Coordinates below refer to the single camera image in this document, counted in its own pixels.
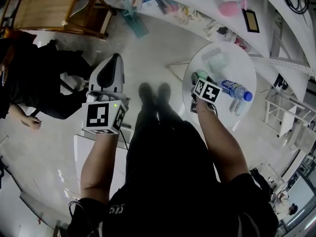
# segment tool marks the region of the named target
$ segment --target black frame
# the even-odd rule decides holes
[[[248,22],[247,12],[250,12],[250,13],[252,13],[252,14],[254,15],[258,30],[252,30],[252,29],[250,29],[249,22]],[[254,11],[252,11],[252,10],[244,10],[244,9],[242,10],[242,13],[243,13],[243,16],[244,16],[244,18],[245,18],[245,22],[246,22],[246,26],[247,26],[248,32],[250,32],[250,33],[260,33],[260,31],[259,31],[259,25],[258,25],[258,21],[257,21],[257,17],[256,17],[256,13],[255,13]]]

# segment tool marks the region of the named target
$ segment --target hand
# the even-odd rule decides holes
[[[22,121],[33,130],[40,129],[41,121],[38,118],[27,116]]]

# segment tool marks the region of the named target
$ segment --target plastic water bottle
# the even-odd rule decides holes
[[[226,79],[220,79],[217,84],[223,88],[223,92],[230,95],[232,98],[247,102],[252,100],[252,93],[239,83]]]

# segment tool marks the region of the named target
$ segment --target shoe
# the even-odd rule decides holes
[[[138,94],[143,105],[154,105],[153,91],[148,83],[142,83],[139,86]]]
[[[169,103],[171,96],[171,88],[169,84],[163,83],[158,88],[158,102],[166,102]]]
[[[253,168],[249,172],[250,172],[251,175],[259,174],[259,171],[258,171],[257,168]]]

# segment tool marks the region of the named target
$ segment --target wooden chair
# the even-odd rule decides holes
[[[17,8],[18,8],[18,5],[19,5],[20,0],[18,0],[18,3],[17,3],[17,5],[16,5],[16,8],[15,8],[15,10],[13,11],[13,13],[12,13],[9,17],[6,17],[5,15],[6,15],[6,13],[7,13],[7,11],[8,11],[8,8],[9,8],[9,6],[10,6],[10,3],[11,3],[12,1],[13,1],[13,0],[6,0],[5,5],[4,5],[4,7],[3,7],[3,13],[2,13],[2,16],[1,16],[1,20],[0,20],[0,35],[1,35],[1,36],[3,36],[4,30],[5,30],[6,27],[12,28],[12,21],[13,21],[13,19],[14,19],[15,14],[16,14],[16,11],[17,11]],[[5,23],[7,20],[9,20],[9,19],[11,19],[11,24],[10,24],[10,25],[7,25],[7,26],[3,26],[4,23]]]
[[[4,6],[0,27],[12,0]],[[89,0],[87,6],[72,15],[77,0],[19,0],[12,15],[13,30],[49,30],[106,38],[107,26],[116,15],[104,0]]]

